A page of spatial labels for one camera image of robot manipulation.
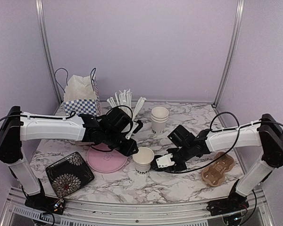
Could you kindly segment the white paper coffee cup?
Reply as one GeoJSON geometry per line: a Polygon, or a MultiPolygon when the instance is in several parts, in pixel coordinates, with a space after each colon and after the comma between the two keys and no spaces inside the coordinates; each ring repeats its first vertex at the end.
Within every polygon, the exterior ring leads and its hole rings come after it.
{"type": "Polygon", "coordinates": [[[147,174],[154,160],[154,152],[148,147],[140,147],[138,153],[132,155],[134,167],[137,173],[147,174]]]}

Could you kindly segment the stack of black lids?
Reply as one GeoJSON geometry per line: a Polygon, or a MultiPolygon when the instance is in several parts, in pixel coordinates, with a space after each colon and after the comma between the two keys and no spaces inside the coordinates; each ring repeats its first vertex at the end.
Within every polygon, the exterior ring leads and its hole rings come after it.
{"type": "Polygon", "coordinates": [[[155,155],[153,161],[151,162],[150,166],[151,169],[156,172],[163,172],[164,168],[159,168],[156,159],[162,157],[162,155],[155,155]]]}

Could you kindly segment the stack of white paper cups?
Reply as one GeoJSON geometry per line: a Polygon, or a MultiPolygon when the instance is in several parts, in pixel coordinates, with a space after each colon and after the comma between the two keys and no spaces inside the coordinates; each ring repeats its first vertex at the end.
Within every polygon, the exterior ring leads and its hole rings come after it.
{"type": "Polygon", "coordinates": [[[157,106],[151,110],[151,126],[155,134],[164,132],[166,122],[169,117],[169,111],[165,107],[157,106]]]}

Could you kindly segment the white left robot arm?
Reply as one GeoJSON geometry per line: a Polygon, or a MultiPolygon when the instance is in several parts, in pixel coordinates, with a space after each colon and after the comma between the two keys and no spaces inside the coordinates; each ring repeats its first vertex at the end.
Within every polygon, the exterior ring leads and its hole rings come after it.
{"type": "Polygon", "coordinates": [[[131,135],[143,127],[141,121],[133,118],[120,107],[114,107],[102,116],[75,112],[69,116],[51,116],[22,112],[19,106],[14,106],[0,119],[0,161],[9,166],[24,191],[32,196],[33,204],[45,210],[50,206],[50,199],[44,195],[41,181],[22,153],[22,142],[60,139],[95,145],[104,143],[124,156],[131,156],[138,153],[137,143],[131,135]]]}

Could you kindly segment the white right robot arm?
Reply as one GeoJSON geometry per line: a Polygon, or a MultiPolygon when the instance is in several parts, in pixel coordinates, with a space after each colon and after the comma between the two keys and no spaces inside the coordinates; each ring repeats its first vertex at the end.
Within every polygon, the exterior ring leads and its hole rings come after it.
{"type": "Polygon", "coordinates": [[[186,162],[193,157],[233,149],[237,151],[256,151],[252,166],[233,186],[224,207],[236,210],[243,198],[273,172],[283,166],[283,124],[266,113],[260,119],[247,124],[222,129],[204,129],[194,135],[182,125],[177,126],[168,138],[175,148],[167,150],[163,156],[163,166],[172,173],[186,173],[186,162]]]}

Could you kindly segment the pink round plate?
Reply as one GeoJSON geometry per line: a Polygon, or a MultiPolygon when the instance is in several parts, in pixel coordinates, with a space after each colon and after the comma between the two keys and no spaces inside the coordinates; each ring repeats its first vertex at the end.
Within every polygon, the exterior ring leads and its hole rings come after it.
{"type": "Polygon", "coordinates": [[[116,150],[110,152],[106,144],[90,147],[87,152],[87,162],[89,166],[100,173],[113,173],[121,169],[127,162],[128,157],[116,150]]]}

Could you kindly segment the brown cardboard cup carrier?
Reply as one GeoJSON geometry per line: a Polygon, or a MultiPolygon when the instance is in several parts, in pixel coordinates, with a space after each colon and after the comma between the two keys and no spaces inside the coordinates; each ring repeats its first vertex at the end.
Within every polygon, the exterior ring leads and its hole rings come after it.
{"type": "Polygon", "coordinates": [[[220,186],[225,180],[225,173],[231,171],[234,165],[234,158],[225,154],[202,170],[202,180],[211,187],[220,186]]]}

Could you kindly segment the bundle of wrapped white straws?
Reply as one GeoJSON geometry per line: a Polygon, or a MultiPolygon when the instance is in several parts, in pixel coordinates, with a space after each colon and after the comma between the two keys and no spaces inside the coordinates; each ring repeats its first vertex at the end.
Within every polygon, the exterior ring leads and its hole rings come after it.
{"type": "Polygon", "coordinates": [[[133,93],[130,89],[124,89],[123,91],[116,92],[114,97],[109,97],[107,99],[107,102],[112,108],[119,107],[133,122],[132,126],[129,124],[123,130],[126,139],[129,139],[133,132],[137,129],[138,122],[134,120],[147,100],[145,97],[140,97],[135,106],[132,106],[132,94],[133,93]]]}

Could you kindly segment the black floral square plate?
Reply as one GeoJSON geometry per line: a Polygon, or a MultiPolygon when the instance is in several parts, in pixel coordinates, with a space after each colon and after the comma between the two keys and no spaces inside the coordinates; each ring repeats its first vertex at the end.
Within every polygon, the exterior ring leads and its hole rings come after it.
{"type": "Polygon", "coordinates": [[[51,164],[45,171],[58,198],[64,198],[80,190],[95,178],[90,167],[78,152],[51,164]]]}

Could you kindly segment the blue checkered paper bag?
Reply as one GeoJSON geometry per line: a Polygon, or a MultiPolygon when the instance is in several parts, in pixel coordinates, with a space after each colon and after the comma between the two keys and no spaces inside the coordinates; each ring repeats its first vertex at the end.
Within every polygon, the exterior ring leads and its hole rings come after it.
{"type": "Polygon", "coordinates": [[[56,84],[61,87],[64,93],[63,107],[67,116],[71,112],[94,116],[101,115],[100,97],[95,73],[96,68],[93,68],[89,76],[72,75],[71,78],[66,78],[66,86],[64,88],[55,79],[56,84]]]}

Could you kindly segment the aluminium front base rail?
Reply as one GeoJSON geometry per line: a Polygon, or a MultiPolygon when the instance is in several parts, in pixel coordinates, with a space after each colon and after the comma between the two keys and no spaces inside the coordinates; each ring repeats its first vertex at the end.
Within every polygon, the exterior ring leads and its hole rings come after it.
{"type": "Polygon", "coordinates": [[[1,226],[224,226],[243,213],[246,226],[273,226],[265,196],[261,190],[248,197],[247,210],[212,216],[205,201],[164,204],[124,204],[66,200],[62,215],[44,215],[40,210],[25,206],[22,190],[11,188],[0,218],[1,226]]]}

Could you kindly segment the right aluminium frame post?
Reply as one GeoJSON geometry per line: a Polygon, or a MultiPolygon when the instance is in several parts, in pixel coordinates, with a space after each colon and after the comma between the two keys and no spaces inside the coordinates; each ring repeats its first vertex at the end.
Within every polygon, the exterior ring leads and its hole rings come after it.
{"type": "Polygon", "coordinates": [[[235,13],[235,18],[234,18],[234,23],[233,23],[233,31],[232,31],[232,35],[230,39],[230,46],[229,46],[229,50],[227,53],[221,80],[218,86],[218,90],[217,90],[217,93],[216,93],[216,96],[213,102],[213,106],[215,108],[217,108],[221,102],[222,95],[225,90],[226,82],[230,74],[233,57],[234,57],[234,54],[237,48],[237,44],[238,44],[238,40],[239,40],[239,36],[240,36],[244,6],[245,6],[245,0],[237,1],[236,13],[235,13]]]}

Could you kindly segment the aluminium frame post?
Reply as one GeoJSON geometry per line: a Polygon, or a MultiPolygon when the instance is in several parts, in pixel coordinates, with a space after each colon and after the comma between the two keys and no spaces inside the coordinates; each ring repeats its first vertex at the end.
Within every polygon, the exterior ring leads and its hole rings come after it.
{"type": "Polygon", "coordinates": [[[239,36],[240,36],[244,6],[245,6],[245,0],[237,1],[236,13],[235,13],[235,18],[234,18],[234,23],[233,23],[233,31],[232,31],[232,35],[230,39],[230,46],[229,46],[229,50],[227,53],[221,80],[218,86],[218,90],[217,90],[217,93],[216,93],[216,96],[213,102],[213,106],[215,108],[217,108],[221,102],[222,95],[225,90],[226,82],[230,74],[233,57],[234,57],[234,54],[237,48],[237,44],[238,44],[238,40],[239,40],[239,36]]]}
{"type": "Polygon", "coordinates": [[[46,64],[47,64],[47,68],[49,70],[50,80],[51,80],[51,83],[52,83],[52,87],[53,87],[53,90],[54,90],[56,101],[57,101],[58,105],[60,105],[62,103],[62,97],[61,97],[61,94],[58,90],[58,85],[56,84],[55,76],[54,76],[54,66],[53,66],[53,62],[52,62],[52,59],[51,59],[50,45],[49,45],[47,31],[46,31],[46,24],[45,24],[44,10],[43,10],[43,1],[42,0],[36,0],[35,5],[36,5],[36,12],[37,12],[39,30],[40,30],[41,40],[42,40],[42,46],[43,46],[43,50],[44,50],[45,61],[46,61],[46,64]]]}

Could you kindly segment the left aluminium frame post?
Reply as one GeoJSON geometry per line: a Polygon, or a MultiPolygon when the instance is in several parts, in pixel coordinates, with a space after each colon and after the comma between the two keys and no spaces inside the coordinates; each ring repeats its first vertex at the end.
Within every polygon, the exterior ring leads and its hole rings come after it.
{"type": "Polygon", "coordinates": [[[54,90],[56,101],[57,101],[58,105],[60,105],[62,103],[62,97],[61,97],[61,94],[58,90],[58,85],[56,84],[55,76],[54,76],[54,66],[53,66],[53,62],[52,62],[52,59],[51,59],[50,45],[49,45],[47,31],[46,31],[46,24],[45,24],[44,10],[43,10],[43,1],[42,0],[36,0],[35,5],[36,5],[36,12],[37,12],[39,30],[40,30],[41,40],[42,40],[42,46],[43,46],[43,50],[44,50],[45,61],[46,61],[46,64],[47,64],[47,68],[49,70],[50,80],[51,80],[51,83],[52,83],[52,87],[53,87],[53,90],[54,90]]]}

